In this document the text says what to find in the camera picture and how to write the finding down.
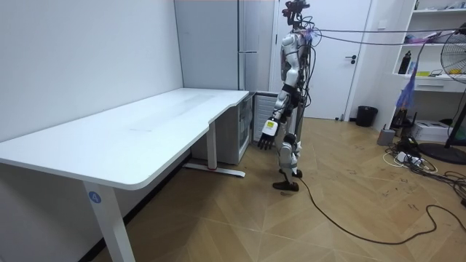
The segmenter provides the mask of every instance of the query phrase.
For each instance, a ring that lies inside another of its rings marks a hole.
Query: black trash bin
[[[377,112],[379,110],[371,106],[358,106],[356,124],[360,127],[370,127],[376,118]]]

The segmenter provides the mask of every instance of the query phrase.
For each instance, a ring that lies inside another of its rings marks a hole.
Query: black stand
[[[430,156],[433,159],[437,159],[443,162],[450,164],[463,164],[466,165],[466,153],[459,150],[458,148],[453,148],[451,146],[466,146],[466,142],[457,141],[455,137],[457,136],[458,130],[461,127],[461,123],[466,116],[466,105],[461,111],[461,114],[458,117],[458,121],[453,127],[453,131],[449,136],[449,139],[446,141],[445,145],[436,144],[436,143],[422,143],[419,144],[419,150],[426,156]]]

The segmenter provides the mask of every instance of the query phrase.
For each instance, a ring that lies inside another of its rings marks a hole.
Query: humanoid robot
[[[278,190],[299,191],[299,186],[292,177],[301,178],[298,170],[299,151],[301,150],[301,125],[307,98],[309,97],[309,65],[311,41],[306,40],[306,28],[301,16],[303,8],[308,8],[305,0],[294,0],[286,3],[287,9],[282,11],[288,24],[293,29],[282,40],[282,80],[283,88],[277,97],[272,116],[266,121],[262,130],[258,147],[271,149],[275,143],[277,148],[279,172],[285,176],[285,181],[273,183]],[[295,132],[289,132],[291,116],[297,108]]]

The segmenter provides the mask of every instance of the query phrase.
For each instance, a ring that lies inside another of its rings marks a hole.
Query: doorframe
[[[274,21],[273,21],[273,28],[272,28],[272,48],[271,48],[271,53],[270,53],[270,69],[269,69],[269,92],[272,91],[272,85],[273,85],[273,79],[274,79],[274,72],[275,72],[275,52],[278,47],[278,42],[281,39],[277,39],[277,43],[274,44],[276,36],[277,36],[277,30],[278,30],[278,21],[281,17],[281,15],[278,14],[278,9],[280,8],[280,1],[287,1],[287,0],[274,0]],[[374,18],[375,18],[375,2],[378,0],[371,0],[371,3],[369,3],[369,10],[366,18],[366,25],[364,26],[364,31],[368,31],[372,23],[374,23]],[[363,33],[362,41],[367,40],[368,34]],[[366,56],[366,50],[367,46],[364,44],[360,45],[359,48],[359,54],[358,54],[358,62],[356,63],[356,68],[355,68],[355,73],[352,77],[351,81],[351,86],[349,88],[349,94],[348,94],[348,100],[347,100],[347,105],[344,110],[344,121],[349,121],[350,120],[350,114],[351,114],[351,108],[353,105],[353,101],[355,99],[355,93],[357,89],[357,85],[360,81],[360,77],[362,76],[362,62],[364,61],[364,58]]]

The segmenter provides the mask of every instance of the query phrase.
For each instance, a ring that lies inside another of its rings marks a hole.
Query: white door
[[[279,14],[275,16],[278,21],[275,21],[277,43],[275,57],[272,59],[274,68],[271,79],[273,80],[269,87],[272,92],[279,92],[283,87],[280,77],[280,40],[291,30],[286,18],[281,15],[282,9],[285,9],[285,2],[286,0],[280,0],[280,7],[277,10]],[[313,16],[312,22],[318,28],[338,30],[364,30],[371,6],[371,0],[307,0],[307,3],[310,4],[310,8],[303,10],[303,17]],[[322,32],[322,35],[352,41],[361,41],[363,38],[362,33]],[[315,50],[317,60],[309,84],[312,103],[304,112],[304,116],[320,119],[340,118],[345,113],[350,95],[360,44],[322,38]],[[351,58],[353,55],[357,56],[354,64]]]

